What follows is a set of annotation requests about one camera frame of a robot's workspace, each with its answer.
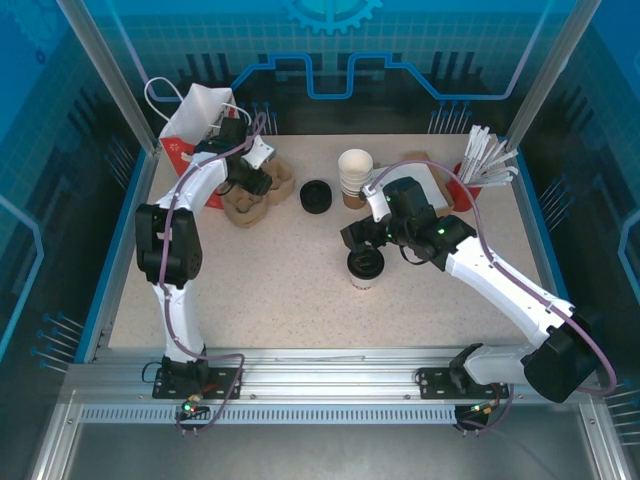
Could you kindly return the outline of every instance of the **black coffee lid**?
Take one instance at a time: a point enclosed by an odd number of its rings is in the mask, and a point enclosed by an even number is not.
[[[380,250],[368,248],[362,253],[349,253],[347,267],[354,277],[371,280],[382,273],[384,257]]]
[[[309,213],[324,213],[331,206],[331,187],[322,180],[311,180],[300,189],[302,208]]]

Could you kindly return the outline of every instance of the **work surface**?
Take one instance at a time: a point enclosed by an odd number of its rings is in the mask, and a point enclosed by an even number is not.
[[[340,229],[370,214],[342,203],[337,161],[349,148],[375,162],[395,163],[411,150],[426,151],[451,168],[466,135],[332,135],[265,137],[295,170],[296,191],[248,230],[221,210],[197,219],[204,261],[195,280],[202,336],[209,347],[330,348],[461,346],[515,343],[520,331],[482,296],[433,265],[412,266],[398,248],[381,249],[385,270],[370,290],[355,289],[346,267]],[[300,205],[305,182],[326,181],[333,205],[311,215]],[[149,201],[177,180],[160,159]],[[538,275],[510,186],[484,190],[478,205],[492,248],[534,281]],[[471,213],[461,217],[473,223]],[[112,331],[111,347],[162,347],[157,299],[132,259]]]

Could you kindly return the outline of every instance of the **speckled countertop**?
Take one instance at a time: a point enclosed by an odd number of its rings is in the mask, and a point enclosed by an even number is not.
[[[514,343],[524,339],[478,293],[432,265],[416,267],[394,246],[382,249],[386,267],[376,286],[355,289],[346,268],[340,229],[369,215],[348,210],[338,180],[339,155],[367,150],[389,164],[410,150],[424,150],[453,167],[466,135],[331,135],[265,137],[296,171],[295,193],[254,227],[234,227],[221,210],[205,208],[197,219],[204,263],[195,280],[196,311],[210,347],[329,348]],[[176,181],[161,158],[149,196],[155,201]],[[333,189],[322,215],[306,213],[298,198],[312,179]],[[538,281],[511,187],[486,189],[478,198],[492,248]],[[462,214],[473,224],[470,213]],[[132,259],[111,347],[162,347],[160,307]]]

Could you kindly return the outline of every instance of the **gear logo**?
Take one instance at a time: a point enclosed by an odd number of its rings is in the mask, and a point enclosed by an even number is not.
[[[362,19],[371,20],[373,9],[382,7],[381,0],[283,0],[289,20],[297,20],[301,28],[311,27],[314,35],[321,31],[333,35],[336,30],[360,28]]]
[[[39,50],[45,50],[60,27],[55,0],[0,0],[0,10],[13,14],[22,33]]]

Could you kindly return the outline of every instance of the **red cup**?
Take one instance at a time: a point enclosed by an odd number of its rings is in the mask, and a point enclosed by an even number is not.
[[[453,173],[457,175],[460,171],[461,165],[461,163],[457,164],[453,169]],[[466,212],[471,209],[471,202],[469,201],[469,197],[467,197],[465,191],[455,180],[449,179],[449,182],[447,183],[447,190],[449,190],[451,198],[453,199],[454,212]],[[478,195],[480,195],[480,190],[482,190],[482,188],[469,188],[471,196],[474,198],[474,200],[478,198]]]

